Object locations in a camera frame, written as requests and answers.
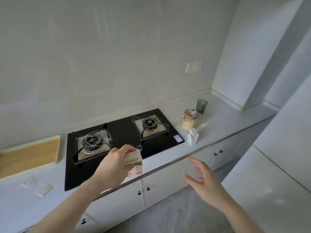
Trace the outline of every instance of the jar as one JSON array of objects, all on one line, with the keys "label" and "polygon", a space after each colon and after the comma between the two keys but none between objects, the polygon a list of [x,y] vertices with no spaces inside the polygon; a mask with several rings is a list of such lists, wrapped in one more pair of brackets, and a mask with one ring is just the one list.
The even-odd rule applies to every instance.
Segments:
[{"label": "jar", "polygon": [[191,109],[186,110],[183,117],[183,123],[181,125],[183,129],[189,131],[189,128],[195,128],[196,119],[198,116],[199,114],[195,110]]}]

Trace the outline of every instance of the jar lid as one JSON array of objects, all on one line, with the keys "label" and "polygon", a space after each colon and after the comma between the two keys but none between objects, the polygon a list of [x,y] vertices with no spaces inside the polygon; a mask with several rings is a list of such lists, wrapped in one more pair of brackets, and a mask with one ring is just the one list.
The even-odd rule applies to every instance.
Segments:
[{"label": "jar lid", "polygon": [[197,119],[198,116],[199,116],[198,112],[196,112],[195,110],[191,110],[191,109],[187,109],[184,114],[184,117],[186,117],[187,119],[191,119],[191,120]]}]

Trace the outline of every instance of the green cup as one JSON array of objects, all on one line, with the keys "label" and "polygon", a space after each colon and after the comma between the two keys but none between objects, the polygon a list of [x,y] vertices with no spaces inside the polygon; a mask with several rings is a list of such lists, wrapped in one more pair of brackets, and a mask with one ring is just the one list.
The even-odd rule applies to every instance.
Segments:
[{"label": "green cup", "polygon": [[204,99],[198,99],[196,104],[196,111],[203,114],[207,105],[207,101]]}]

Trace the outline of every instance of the kitchen counter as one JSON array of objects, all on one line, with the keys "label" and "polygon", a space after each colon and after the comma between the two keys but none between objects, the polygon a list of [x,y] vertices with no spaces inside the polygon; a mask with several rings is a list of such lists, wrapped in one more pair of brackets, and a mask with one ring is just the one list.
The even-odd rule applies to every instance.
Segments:
[{"label": "kitchen counter", "polygon": [[[205,128],[198,126],[199,140],[197,144],[190,146],[185,142],[144,159],[143,174],[276,114],[276,111],[262,104],[248,108],[245,111],[239,111],[211,93],[190,98],[177,98],[158,106],[185,140],[187,132],[181,127],[182,120],[180,117],[185,109],[195,108],[198,99],[206,99],[208,105],[204,114],[198,118],[198,120],[205,121],[207,126]],[[2,209],[0,225],[4,232],[16,233],[34,225],[75,191],[75,189],[64,191],[66,143],[67,135],[63,134],[60,141],[62,159],[58,164],[0,183],[0,206]],[[29,176],[34,176],[37,182],[32,187],[24,189],[20,184]],[[44,197],[40,198],[34,192],[42,183],[49,184],[52,189]]]}]

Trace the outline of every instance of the wall socket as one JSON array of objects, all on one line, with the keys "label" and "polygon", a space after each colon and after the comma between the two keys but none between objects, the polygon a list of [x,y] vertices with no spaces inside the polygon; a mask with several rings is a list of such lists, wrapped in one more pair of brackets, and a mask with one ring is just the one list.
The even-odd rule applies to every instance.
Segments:
[{"label": "wall socket", "polygon": [[194,62],[194,63],[187,63],[186,66],[186,73],[193,73],[201,71],[203,62]]}]

